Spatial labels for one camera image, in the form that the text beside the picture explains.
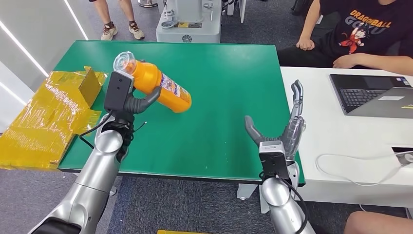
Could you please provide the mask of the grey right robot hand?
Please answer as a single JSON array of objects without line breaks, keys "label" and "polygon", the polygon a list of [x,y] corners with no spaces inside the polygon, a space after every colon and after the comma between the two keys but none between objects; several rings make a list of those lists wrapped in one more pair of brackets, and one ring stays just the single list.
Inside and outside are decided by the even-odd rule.
[{"label": "grey right robot hand", "polygon": [[278,137],[266,137],[254,126],[251,116],[244,117],[244,126],[254,141],[259,146],[265,141],[281,141],[285,150],[286,161],[294,161],[298,150],[301,135],[305,130],[305,120],[301,116],[303,110],[303,87],[299,80],[291,84],[293,91],[293,108],[290,114],[289,122],[285,126],[283,133]]}]

